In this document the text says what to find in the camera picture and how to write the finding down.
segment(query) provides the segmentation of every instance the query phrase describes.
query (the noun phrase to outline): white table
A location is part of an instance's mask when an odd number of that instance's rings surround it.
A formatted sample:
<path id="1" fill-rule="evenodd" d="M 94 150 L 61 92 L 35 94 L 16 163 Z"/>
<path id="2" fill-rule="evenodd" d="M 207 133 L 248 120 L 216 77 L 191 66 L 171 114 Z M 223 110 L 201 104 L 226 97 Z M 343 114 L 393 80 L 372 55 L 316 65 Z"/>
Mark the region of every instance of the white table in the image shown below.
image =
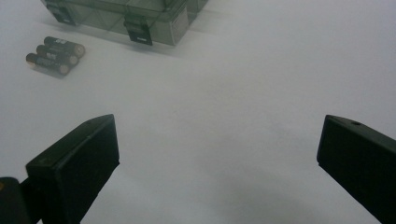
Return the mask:
<path id="1" fill-rule="evenodd" d="M 86 224 L 379 223 L 318 167 L 325 115 L 396 138 L 394 1 L 210 0 L 176 47 L 0 2 L 0 176 L 114 114 L 120 166 Z M 83 44 L 66 77 L 25 56 Z"/>

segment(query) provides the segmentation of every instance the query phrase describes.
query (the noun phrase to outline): aa battery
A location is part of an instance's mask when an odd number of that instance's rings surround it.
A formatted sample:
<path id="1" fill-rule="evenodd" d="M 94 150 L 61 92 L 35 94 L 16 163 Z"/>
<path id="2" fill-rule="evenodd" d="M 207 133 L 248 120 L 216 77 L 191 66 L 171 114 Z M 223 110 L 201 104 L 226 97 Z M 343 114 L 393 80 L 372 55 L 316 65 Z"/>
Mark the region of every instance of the aa battery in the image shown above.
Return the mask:
<path id="1" fill-rule="evenodd" d="M 48 68 L 49 70 L 57 71 L 62 75 L 67 75 L 70 71 L 70 67 L 64 63 L 58 63 L 51 59 L 40 57 L 36 54 L 30 53 L 26 56 L 26 62 L 33 66 L 40 66 Z"/>
<path id="2" fill-rule="evenodd" d="M 39 45 L 37 46 L 36 52 L 38 56 L 51 59 L 57 63 L 66 63 L 71 66 L 75 66 L 76 64 L 78 64 L 78 57 L 76 55 L 62 52 L 55 48 L 49 48 L 44 45 Z"/>
<path id="3" fill-rule="evenodd" d="M 70 54 L 75 54 L 79 58 L 85 54 L 84 46 L 52 36 L 47 36 L 44 39 L 44 44 L 53 49 L 59 49 L 69 52 Z"/>

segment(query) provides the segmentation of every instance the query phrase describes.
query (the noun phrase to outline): transparent plastic box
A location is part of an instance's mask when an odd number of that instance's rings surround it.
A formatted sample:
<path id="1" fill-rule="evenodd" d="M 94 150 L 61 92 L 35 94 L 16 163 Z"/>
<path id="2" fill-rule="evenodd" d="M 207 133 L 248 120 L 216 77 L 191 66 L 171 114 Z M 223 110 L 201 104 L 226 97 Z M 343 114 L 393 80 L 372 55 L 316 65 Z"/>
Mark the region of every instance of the transparent plastic box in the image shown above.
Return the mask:
<path id="1" fill-rule="evenodd" d="M 58 22 L 175 45 L 207 0 L 42 0 Z"/>

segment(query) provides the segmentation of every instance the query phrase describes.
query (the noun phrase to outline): battery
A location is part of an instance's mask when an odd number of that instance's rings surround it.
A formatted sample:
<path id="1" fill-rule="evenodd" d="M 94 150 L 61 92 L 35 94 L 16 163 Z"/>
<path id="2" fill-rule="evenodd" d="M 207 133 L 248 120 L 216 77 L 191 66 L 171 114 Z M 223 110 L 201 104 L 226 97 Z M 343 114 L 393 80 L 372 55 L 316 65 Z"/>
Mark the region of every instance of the battery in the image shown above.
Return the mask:
<path id="1" fill-rule="evenodd" d="M 71 66 L 78 64 L 78 57 L 76 55 L 63 52 L 56 48 L 39 45 L 37 46 L 36 52 L 38 56 L 51 59 L 57 63 L 66 63 Z"/>
<path id="2" fill-rule="evenodd" d="M 69 52 L 71 54 L 76 55 L 79 58 L 81 58 L 85 54 L 84 46 L 67 40 L 55 38 L 52 36 L 47 36 L 44 39 L 44 44 L 49 48 L 59 49 L 65 52 Z"/>
<path id="3" fill-rule="evenodd" d="M 58 63 L 51 59 L 43 58 L 33 53 L 26 55 L 26 62 L 28 62 L 32 66 L 45 67 L 49 70 L 57 71 L 62 75 L 67 75 L 70 71 L 70 67 L 67 64 Z"/>

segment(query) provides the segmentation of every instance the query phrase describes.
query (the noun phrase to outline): plastic box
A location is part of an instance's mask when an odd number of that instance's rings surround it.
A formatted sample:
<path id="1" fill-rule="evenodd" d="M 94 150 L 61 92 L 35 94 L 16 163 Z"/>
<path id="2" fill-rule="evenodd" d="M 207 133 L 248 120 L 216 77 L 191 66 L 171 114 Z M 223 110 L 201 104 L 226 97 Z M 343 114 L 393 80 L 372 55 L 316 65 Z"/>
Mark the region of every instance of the plastic box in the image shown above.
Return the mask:
<path id="1" fill-rule="evenodd" d="M 175 45 L 207 0 L 42 0 L 58 22 Z"/>

